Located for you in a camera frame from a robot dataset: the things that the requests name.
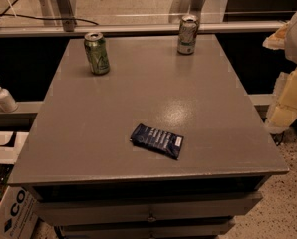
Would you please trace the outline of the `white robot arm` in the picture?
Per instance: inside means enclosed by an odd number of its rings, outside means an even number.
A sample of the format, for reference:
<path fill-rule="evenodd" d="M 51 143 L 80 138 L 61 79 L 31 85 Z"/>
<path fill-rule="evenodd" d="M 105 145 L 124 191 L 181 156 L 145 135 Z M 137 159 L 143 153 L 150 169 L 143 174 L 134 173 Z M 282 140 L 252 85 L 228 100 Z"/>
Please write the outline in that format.
<path fill-rule="evenodd" d="M 271 50 L 284 50 L 286 59 L 296 64 L 290 74 L 280 73 L 266 114 L 266 130 L 271 134 L 281 134 L 297 120 L 297 12 L 289 22 L 266 38 L 263 46 Z"/>

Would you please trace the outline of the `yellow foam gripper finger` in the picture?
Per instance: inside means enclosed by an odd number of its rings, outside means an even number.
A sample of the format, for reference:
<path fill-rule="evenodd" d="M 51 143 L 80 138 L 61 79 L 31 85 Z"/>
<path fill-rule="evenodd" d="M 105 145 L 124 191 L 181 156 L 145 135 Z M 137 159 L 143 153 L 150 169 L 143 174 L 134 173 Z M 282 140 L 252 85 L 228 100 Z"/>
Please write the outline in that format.
<path fill-rule="evenodd" d="M 264 40 L 263 46 L 271 50 L 284 50 L 287 46 L 288 29 L 289 23 L 283 24 L 279 29 Z"/>
<path fill-rule="evenodd" d="M 281 72 L 276 80 L 272 103 L 269 105 L 265 128 L 281 134 L 297 120 L 297 67 L 290 74 Z"/>

